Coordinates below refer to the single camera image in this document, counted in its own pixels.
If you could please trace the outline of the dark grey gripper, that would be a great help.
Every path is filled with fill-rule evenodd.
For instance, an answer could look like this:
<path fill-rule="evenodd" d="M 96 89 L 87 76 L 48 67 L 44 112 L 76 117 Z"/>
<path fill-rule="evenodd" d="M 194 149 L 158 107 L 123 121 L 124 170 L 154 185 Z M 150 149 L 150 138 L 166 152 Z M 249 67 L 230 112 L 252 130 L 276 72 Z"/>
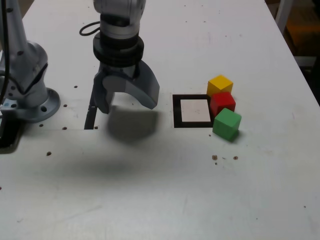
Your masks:
<path fill-rule="evenodd" d="M 110 113 L 115 93 L 129 94 L 152 110 L 158 104 L 159 91 L 157 78 L 144 61 L 129 67 L 114 67 L 101 62 L 93 80 L 93 99 L 104 114 Z"/>

